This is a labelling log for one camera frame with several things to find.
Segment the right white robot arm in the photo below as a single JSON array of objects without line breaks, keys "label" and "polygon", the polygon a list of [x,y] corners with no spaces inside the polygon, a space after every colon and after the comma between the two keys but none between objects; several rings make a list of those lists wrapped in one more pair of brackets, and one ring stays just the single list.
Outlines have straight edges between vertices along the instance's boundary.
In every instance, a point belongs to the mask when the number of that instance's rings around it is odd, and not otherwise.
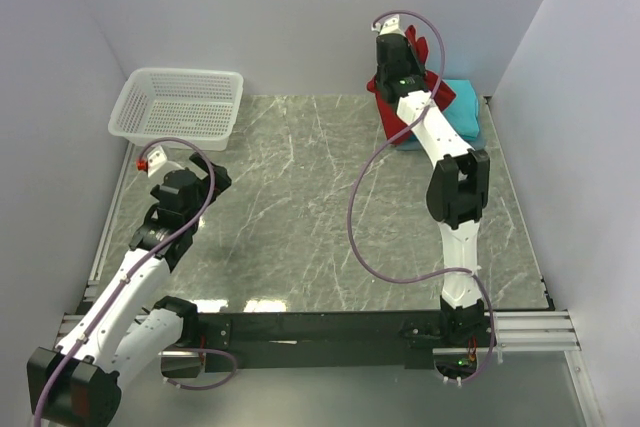
[{"label": "right white robot arm", "polygon": [[412,27],[376,38],[377,69],[367,89],[394,145],[415,138],[433,171],[426,206],[438,224],[447,270],[440,295],[438,337],[465,344],[487,326],[478,273],[478,233],[488,203],[490,158],[454,130],[443,110],[453,91],[425,69],[428,48]]}]

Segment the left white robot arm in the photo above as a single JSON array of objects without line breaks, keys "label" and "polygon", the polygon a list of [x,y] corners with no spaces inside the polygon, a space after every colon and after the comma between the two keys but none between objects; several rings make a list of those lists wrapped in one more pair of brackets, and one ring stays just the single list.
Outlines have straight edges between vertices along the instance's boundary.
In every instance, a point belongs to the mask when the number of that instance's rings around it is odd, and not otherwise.
[{"label": "left white robot arm", "polygon": [[202,151],[190,160],[202,176],[170,161],[159,146],[140,154],[137,167],[154,181],[156,201],[84,317],[53,348],[39,347],[29,358],[33,425],[107,426],[125,388],[161,352],[189,352],[198,364],[209,354],[196,304],[165,297],[138,317],[191,248],[203,213],[232,184]]}]

